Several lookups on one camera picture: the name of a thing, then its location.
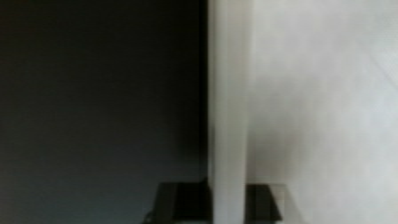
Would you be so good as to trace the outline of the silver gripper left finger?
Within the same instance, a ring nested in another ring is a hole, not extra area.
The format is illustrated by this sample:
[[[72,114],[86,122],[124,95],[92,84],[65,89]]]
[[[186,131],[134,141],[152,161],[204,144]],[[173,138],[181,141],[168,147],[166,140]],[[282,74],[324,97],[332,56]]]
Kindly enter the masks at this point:
[[[209,224],[209,189],[200,182],[157,185],[143,224]]]

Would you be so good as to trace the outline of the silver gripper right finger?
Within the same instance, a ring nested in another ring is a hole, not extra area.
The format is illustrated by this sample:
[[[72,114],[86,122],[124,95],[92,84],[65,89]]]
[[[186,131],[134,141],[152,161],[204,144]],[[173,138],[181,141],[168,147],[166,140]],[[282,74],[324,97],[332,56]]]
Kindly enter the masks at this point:
[[[282,213],[266,184],[248,184],[244,188],[244,221],[278,222]]]

